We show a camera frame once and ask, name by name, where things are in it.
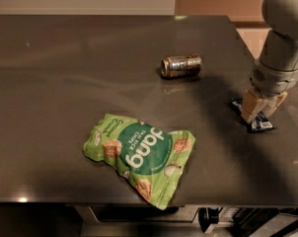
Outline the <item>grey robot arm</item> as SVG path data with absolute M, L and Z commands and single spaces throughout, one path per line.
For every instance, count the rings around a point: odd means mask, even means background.
M 298 81 L 298 0 L 263 0 L 261 13 L 270 31 L 243 96 L 247 123 L 258 114 L 270 117 Z

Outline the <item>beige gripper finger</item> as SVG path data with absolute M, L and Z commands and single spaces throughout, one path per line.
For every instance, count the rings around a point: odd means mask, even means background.
M 251 123 L 263 106 L 263 98 L 253 89 L 246 90 L 243 95 L 241 117 L 246 123 Z
M 283 92 L 277 96 L 264 97 L 264 107 L 262 108 L 262 112 L 268 118 L 273 115 L 273 113 L 278 109 L 278 107 L 283 103 L 286 99 L 287 93 Z

